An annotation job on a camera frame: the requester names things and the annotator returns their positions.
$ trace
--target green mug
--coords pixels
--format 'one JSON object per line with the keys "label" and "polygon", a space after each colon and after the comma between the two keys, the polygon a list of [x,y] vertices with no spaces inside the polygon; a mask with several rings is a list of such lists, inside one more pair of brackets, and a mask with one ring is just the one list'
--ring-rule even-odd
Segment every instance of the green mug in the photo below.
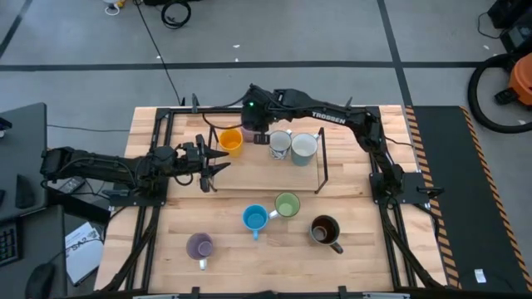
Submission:
{"label": "green mug", "polygon": [[301,203],[296,194],[292,193],[281,193],[275,199],[275,210],[269,214],[269,218],[277,218],[279,216],[288,218],[295,216],[301,208]]}

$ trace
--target wooden tabletop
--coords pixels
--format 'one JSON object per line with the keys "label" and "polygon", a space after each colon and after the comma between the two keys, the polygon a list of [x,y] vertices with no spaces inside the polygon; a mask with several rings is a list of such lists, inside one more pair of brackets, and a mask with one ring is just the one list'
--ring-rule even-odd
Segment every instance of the wooden tabletop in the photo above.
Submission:
{"label": "wooden tabletop", "polygon": [[[386,136],[410,142],[402,108],[385,105],[380,110]],[[155,111],[155,107],[135,110],[126,157],[148,151]],[[208,117],[221,126],[239,122],[237,115]],[[311,118],[295,120],[292,124],[279,123],[274,129],[289,128],[296,133],[313,134],[320,127],[325,128],[328,183],[319,194],[295,191],[301,199],[299,213],[288,220],[270,220],[258,241],[253,240],[243,225],[242,212],[254,203],[273,210],[273,201],[280,191],[220,190],[204,194],[197,178],[188,187],[171,180],[169,198],[160,213],[150,292],[190,293],[192,287],[217,293],[337,292],[341,285],[347,286],[350,292],[392,290],[381,219],[368,182],[369,156],[358,146],[353,133],[346,127]],[[171,144],[193,141],[196,134],[207,138],[208,131],[200,116],[177,115]],[[411,147],[388,143],[388,148],[405,171],[416,170]],[[411,250],[438,282],[446,284],[430,217],[412,206],[402,205],[401,209]],[[112,279],[130,254],[137,212],[138,208],[126,208],[110,223],[96,289]],[[334,217],[340,225],[339,242],[344,249],[341,255],[313,243],[308,236],[310,223],[322,214]],[[213,255],[204,272],[185,251],[193,233],[208,233],[213,238]],[[401,282],[406,285],[397,248],[396,253]],[[137,264],[137,286],[143,265],[144,255]]]}

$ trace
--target concrete floor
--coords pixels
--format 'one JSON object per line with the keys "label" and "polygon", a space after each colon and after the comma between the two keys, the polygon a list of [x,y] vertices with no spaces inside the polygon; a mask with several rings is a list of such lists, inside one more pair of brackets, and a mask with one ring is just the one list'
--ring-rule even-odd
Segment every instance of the concrete floor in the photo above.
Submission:
{"label": "concrete floor", "polygon": [[[267,89],[298,88],[334,103],[345,103],[352,96],[353,104],[404,105],[409,99],[403,101],[402,95],[409,91],[413,105],[467,105],[470,68],[405,64],[405,81],[397,79],[397,71],[403,71],[402,62],[483,61],[505,52],[499,41],[476,31],[477,16],[494,1],[204,0],[190,4],[192,18],[177,31],[162,25],[156,8],[141,9],[165,61],[184,63],[170,70],[178,92],[189,98],[194,92],[202,105],[235,100],[251,82]],[[391,30],[382,22],[384,7]],[[103,8],[99,0],[0,2],[0,41],[4,40],[0,45],[0,110],[43,101],[50,124],[128,129],[136,106],[176,105],[136,7],[128,1],[115,17],[107,16]],[[488,19],[482,27],[496,33]],[[397,52],[389,47],[391,34]],[[242,68],[237,60],[263,64]],[[290,61],[323,62],[294,67]],[[338,61],[362,62],[340,67]],[[229,64],[221,68],[204,62]],[[130,70],[118,71],[110,64],[128,65]],[[79,71],[62,71],[67,67]],[[37,71],[24,71],[28,68]],[[530,115],[519,107],[491,104],[491,96],[506,82],[506,75],[498,70],[488,71],[481,81],[480,100],[486,103],[488,116],[506,124],[529,121]],[[501,135],[479,125],[476,129],[530,266],[532,234],[527,230],[532,184],[528,175],[532,159],[528,145],[532,145],[532,133]],[[127,140],[127,133],[53,128],[48,136],[51,147],[69,145],[117,155],[123,154]],[[70,229],[75,227],[74,220],[67,222]],[[82,289],[71,292],[90,289],[91,281],[87,281]]]}

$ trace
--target orange cup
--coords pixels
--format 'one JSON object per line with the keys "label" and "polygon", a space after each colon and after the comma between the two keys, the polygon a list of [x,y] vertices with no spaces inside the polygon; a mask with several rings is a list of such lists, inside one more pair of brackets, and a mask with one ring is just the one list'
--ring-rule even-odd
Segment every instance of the orange cup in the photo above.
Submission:
{"label": "orange cup", "polygon": [[222,150],[229,153],[229,156],[234,158],[240,156],[240,153],[242,153],[243,142],[244,138],[242,137],[242,133],[237,129],[225,130],[219,136],[219,146]]}

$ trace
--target white label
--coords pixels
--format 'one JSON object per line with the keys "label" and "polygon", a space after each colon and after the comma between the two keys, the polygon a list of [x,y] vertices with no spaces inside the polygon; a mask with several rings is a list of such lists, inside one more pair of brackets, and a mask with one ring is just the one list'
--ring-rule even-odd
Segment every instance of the white label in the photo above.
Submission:
{"label": "white label", "polygon": [[486,279],[485,279],[485,276],[484,276],[484,270],[475,269],[475,277],[476,277],[476,282],[478,282],[478,283],[486,283]]}
{"label": "white label", "polygon": [[330,115],[324,115],[322,113],[317,113],[317,112],[314,112],[314,111],[313,111],[313,117],[314,118],[319,118],[319,119],[322,119],[322,120],[329,120],[329,121],[332,121],[332,122],[335,122],[335,123],[338,123],[338,124],[345,124],[346,123],[346,120],[344,120],[342,118],[335,117],[335,116],[330,116]]}

